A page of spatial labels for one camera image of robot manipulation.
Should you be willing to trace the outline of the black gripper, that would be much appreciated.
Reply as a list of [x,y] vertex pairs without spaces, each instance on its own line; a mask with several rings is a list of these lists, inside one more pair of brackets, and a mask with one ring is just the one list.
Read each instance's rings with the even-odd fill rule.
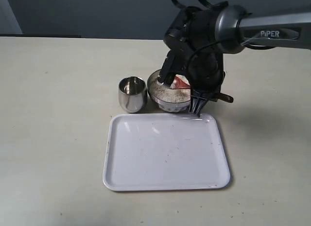
[[223,55],[216,47],[215,22],[225,3],[185,6],[174,5],[180,10],[164,35],[170,49],[158,74],[157,81],[170,86],[176,75],[183,75],[189,82],[189,113],[201,116],[211,95],[221,91],[224,81]]

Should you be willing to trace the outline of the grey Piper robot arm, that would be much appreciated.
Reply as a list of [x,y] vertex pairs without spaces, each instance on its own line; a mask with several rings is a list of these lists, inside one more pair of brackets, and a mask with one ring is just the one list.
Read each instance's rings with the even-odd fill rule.
[[199,116],[208,101],[233,102],[221,93],[225,78],[223,55],[243,49],[311,47],[310,9],[256,16],[243,7],[222,2],[203,10],[183,7],[164,36],[169,48],[158,82],[170,86],[176,75],[190,84],[191,114]]

